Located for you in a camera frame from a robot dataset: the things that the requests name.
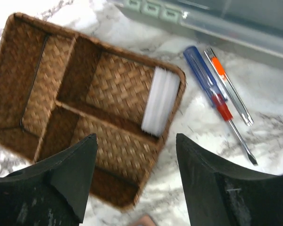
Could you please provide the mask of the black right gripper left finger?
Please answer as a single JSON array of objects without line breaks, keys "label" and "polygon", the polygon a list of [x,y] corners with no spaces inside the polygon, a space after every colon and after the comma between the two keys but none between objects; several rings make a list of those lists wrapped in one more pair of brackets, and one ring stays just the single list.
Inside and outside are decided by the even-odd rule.
[{"label": "black right gripper left finger", "polygon": [[78,226],[83,222],[97,137],[0,178],[0,226]]}]

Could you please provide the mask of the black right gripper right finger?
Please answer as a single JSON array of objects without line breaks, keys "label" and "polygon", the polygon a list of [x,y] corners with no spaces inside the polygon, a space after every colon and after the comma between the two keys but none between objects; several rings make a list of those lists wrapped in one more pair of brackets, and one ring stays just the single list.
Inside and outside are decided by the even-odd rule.
[{"label": "black right gripper right finger", "polygon": [[251,170],[176,136],[176,154],[193,226],[283,226],[283,175]]}]

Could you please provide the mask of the stack of white cards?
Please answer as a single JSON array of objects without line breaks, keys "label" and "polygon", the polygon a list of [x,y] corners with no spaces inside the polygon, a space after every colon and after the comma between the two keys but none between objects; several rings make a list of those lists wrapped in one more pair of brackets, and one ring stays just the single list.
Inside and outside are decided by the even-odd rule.
[{"label": "stack of white cards", "polygon": [[156,67],[150,87],[141,129],[155,137],[162,135],[175,104],[180,78],[175,73]]}]

